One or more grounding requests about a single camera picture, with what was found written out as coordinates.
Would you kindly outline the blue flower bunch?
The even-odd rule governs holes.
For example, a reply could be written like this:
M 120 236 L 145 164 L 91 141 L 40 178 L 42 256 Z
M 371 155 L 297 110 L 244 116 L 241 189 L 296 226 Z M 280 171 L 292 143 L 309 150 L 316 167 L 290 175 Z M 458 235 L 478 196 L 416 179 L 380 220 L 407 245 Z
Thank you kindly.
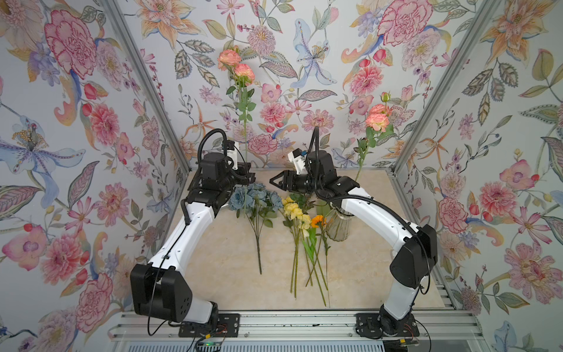
M 244 216 L 254 233 L 259 273 L 262 275 L 260 236 L 264 227 L 272 228 L 273 219 L 283 208 L 282 198 L 275 191 L 268 190 L 262 183 L 238 186 L 228 202 L 228 208 L 237 218 Z

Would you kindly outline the yellow flower bunch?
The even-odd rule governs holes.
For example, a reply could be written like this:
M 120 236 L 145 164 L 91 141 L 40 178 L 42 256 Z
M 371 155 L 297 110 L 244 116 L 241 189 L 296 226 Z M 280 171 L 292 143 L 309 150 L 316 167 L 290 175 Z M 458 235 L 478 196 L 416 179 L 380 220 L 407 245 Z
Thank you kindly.
M 293 294 L 294 299 L 297 299 L 300 245 L 303 236 L 309 234 L 312 220 L 310 215 L 304 212 L 303 208 L 291 196 L 284 198 L 282 204 L 283 224 L 290 230 L 294 243 L 290 293 Z

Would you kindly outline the pink flower stem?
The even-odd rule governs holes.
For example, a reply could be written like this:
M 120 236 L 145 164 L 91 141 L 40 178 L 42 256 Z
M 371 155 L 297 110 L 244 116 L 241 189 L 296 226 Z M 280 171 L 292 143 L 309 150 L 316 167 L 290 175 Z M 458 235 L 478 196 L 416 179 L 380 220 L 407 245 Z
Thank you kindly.
M 227 95 L 233 96 L 235 111 L 243 126 L 242 141 L 245 145 L 243 155 L 245 160 L 248 161 L 248 143 L 252 139 L 249 133 L 250 122 L 252 121 L 251 112 L 256 107 L 256 103 L 252 101 L 255 92 L 252 87 L 255 82 L 255 72 L 249 65 L 243 63 L 240 51 L 235 46 L 224 49 L 219 54 L 218 67 L 227 74 L 229 80 Z
M 388 92 L 383 92 L 381 94 L 381 103 L 372 106 L 367 114 L 365 120 L 365 136 L 358 140 L 357 147 L 355 148 L 358 154 L 359 165 L 355 180 L 359 179 L 365 159 L 370 153 L 370 150 L 381 146 L 384 142 L 396 136 L 394 127 L 390 121 L 390 101 L 391 95 Z

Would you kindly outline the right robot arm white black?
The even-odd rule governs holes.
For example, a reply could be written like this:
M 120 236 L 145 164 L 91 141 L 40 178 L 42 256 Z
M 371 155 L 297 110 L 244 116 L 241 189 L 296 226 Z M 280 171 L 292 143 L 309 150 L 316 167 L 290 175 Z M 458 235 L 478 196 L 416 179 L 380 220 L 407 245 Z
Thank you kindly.
M 423 281 L 430 280 L 438 261 L 436 230 L 404 220 L 387 205 L 371 197 L 348 176 L 339 176 L 331 155 L 320 149 L 320 131 L 313 132 L 306 151 L 289 154 L 291 170 L 269 180 L 280 190 L 314 194 L 318 199 L 363 221 L 391 245 L 394 257 L 389 270 L 394 278 L 388 299 L 372 319 L 381 336 L 396 336 L 413 321 L 416 297 L 425 294 Z

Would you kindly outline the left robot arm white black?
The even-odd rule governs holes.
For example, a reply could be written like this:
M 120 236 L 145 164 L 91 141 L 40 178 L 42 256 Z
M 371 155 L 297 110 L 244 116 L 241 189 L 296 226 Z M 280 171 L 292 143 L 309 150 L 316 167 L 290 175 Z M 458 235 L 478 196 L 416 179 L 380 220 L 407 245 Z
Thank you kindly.
M 130 273 L 137 315 L 173 323 L 217 322 L 216 304 L 193 295 L 184 277 L 186 267 L 199 240 L 236 187 L 252 184 L 255 174 L 248 163 L 237 160 L 238 149 L 225 131 L 213 129 L 204 140 L 214 135 L 222 138 L 221 151 L 204 154 L 203 148 L 198 148 L 198 168 L 187 197 L 180 202 L 181 223 L 146 264 L 135 265 Z

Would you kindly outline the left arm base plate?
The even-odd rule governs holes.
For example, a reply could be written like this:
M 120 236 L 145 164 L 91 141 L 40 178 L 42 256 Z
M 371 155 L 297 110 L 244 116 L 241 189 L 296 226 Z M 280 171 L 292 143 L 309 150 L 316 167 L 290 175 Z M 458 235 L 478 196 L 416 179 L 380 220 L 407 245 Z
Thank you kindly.
M 220 313 L 214 306 L 209 320 L 204 324 L 184 321 L 180 324 L 179 337 L 238 337 L 240 314 Z

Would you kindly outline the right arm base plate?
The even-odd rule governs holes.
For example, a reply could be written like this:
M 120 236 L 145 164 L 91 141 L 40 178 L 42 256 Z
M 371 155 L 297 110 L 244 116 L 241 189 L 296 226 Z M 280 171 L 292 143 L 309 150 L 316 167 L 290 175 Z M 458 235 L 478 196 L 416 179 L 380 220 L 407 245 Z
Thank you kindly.
M 356 333 L 361 337 L 379 340 L 384 337 L 419 337 L 419 328 L 412 314 L 397 320 L 386 312 L 357 313 Z

